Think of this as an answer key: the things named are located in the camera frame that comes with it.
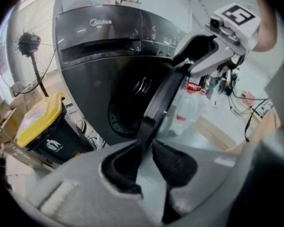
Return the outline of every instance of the trash bin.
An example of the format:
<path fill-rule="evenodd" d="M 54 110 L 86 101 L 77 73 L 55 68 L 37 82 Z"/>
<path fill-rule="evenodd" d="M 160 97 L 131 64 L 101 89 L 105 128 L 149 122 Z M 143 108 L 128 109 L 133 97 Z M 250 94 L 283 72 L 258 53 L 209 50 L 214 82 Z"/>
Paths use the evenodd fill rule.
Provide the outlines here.
<path fill-rule="evenodd" d="M 32 150 L 58 164 L 94 150 L 69 119 L 61 93 L 46 97 L 25 114 L 16 140 L 21 148 Z"/>

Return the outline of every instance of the midea logo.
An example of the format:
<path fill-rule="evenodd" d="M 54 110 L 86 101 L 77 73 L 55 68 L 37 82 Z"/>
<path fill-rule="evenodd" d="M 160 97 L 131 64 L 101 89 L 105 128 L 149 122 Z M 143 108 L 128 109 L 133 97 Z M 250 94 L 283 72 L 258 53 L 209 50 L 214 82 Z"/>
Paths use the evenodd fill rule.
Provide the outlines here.
<path fill-rule="evenodd" d="M 92 26 L 97 26 L 97 25 L 104 25 L 104 24 L 111 24 L 112 21 L 111 20 L 97 20 L 95 18 L 91 19 L 89 24 Z"/>

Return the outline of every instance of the washing machine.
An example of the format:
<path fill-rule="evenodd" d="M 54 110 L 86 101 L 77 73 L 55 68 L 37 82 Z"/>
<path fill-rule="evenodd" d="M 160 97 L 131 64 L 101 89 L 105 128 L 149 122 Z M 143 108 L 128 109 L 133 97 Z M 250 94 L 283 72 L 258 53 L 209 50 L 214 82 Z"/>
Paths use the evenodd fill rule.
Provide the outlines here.
<path fill-rule="evenodd" d="M 126 6 L 84 7 L 56 18 L 58 68 L 108 145 L 135 137 L 185 34 L 158 15 Z"/>

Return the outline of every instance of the yellow bin lid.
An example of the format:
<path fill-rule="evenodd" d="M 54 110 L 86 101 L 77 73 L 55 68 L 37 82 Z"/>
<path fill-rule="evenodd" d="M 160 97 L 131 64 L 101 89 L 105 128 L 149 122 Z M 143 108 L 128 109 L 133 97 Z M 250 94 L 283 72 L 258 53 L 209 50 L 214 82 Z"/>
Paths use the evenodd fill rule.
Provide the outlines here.
<path fill-rule="evenodd" d="M 46 97 L 33 106 L 23 118 L 17 132 L 17 144 L 25 147 L 47 129 L 61 114 L 62 93 Z"/>

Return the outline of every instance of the camera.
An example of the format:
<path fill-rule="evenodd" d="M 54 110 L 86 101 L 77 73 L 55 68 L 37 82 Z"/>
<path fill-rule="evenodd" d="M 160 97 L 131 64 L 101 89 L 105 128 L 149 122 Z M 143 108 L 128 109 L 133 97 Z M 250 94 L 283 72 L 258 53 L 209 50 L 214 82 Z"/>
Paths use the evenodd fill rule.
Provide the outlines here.
<path fill-rule="evenodd" d="M 210 18 L 210 26 L 215 29 L 220 28 L 221 26 L 223 26 L 223 19 L 216 16 L 212 16 Z"/>

